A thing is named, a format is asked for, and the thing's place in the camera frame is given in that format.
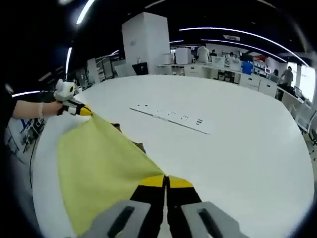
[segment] round table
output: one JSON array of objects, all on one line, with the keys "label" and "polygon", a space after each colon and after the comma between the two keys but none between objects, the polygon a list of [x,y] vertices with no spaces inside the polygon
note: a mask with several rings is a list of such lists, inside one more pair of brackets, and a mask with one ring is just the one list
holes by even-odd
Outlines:
[{"label": "round table", "polygon": [[[292,232],[313,201],[314,176],[304,139],[283,104],[262,93],[216,80],[145,75],[94,85],[76,98],[143,142],[167,174],[190,181],[202,201],[236,219],[242,233],[280,238]],[[149,104],[202,117],[203,134],[130,106]],[[36,216],[47,238],[74,237],[61,197],[57,142],[88,117],[48,120],[33,164]]]}]

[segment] black ceiling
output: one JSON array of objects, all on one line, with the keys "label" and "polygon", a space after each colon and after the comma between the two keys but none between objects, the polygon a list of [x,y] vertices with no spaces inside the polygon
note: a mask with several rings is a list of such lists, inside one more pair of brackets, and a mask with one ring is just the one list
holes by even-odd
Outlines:
[{"label": "black ceiling", "polygon": [[[121,25],[143,11],[167,17],[170,40],[184,40],[186,44],[199,43],[201,38],[224,40],[222,35],[229,34],[239,36],[243,44],[273,54],[285,52],[274,44],[241,33],[179,31],[180,28],[213,26],[252,32],[294,52],[304,52],[303,44],[293,29],[294,19],[300,23],[305,36],[314,43],[312,33],[305,24],[313,16],[309,14],[308,1],[293,6],[268,0],[283,9],[280,11],[258,0],[166,0],[148,9],[144,7],[156,0],[95,0],[83,23],[77,26],[76,20],[86,1],[73,0],[66,5],[49,0],[27,1],[19,5],[11,3],[10,8],[8,6],[11,14],[5,17],[9,36],[6,45],[11,49],[8,59],[13,62],[17,60],[17,64],[23,62],[23,65],[15,68],[30,80],[33,78],[37,81],[48,71],[65,65],[68,47],[73,47],[70,71],[84,66],[87,59],[107,55],[118,49],[123,52]],[[305,9],[305,15],[300,15],[301,9]]]}]

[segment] cable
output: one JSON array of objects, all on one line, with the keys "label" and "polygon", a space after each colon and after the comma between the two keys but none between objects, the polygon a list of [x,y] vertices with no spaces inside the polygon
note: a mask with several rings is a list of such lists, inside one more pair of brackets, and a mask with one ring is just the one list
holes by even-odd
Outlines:
[{"label": "cable", "polygon": [[34,146],[33,146],[33,150],[32,150],[32,154],[31,154],[31,158],[30,158],[30,166],[29,166],[29,177],[30,177],[30,185],[31,185],[31,189],[33,190],[33,186],[32,186],[32,179],[31,179],[31,165],[32,165],[32,157],[33,157],[33,152],[36,146],[36,141],[38,140],[38,138],[35,139],[34,141]]}]

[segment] yellow cloth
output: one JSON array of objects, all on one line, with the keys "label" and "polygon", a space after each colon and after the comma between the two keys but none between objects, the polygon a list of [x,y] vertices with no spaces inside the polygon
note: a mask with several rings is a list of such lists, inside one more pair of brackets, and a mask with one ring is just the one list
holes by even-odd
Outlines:
[{"label": "yellow cloth", "polygon": [[109,122],[94,114],[58,143],[61,193],[77,235],[117,201],[130,199],[138,184],[162,175],[159,167]]}]

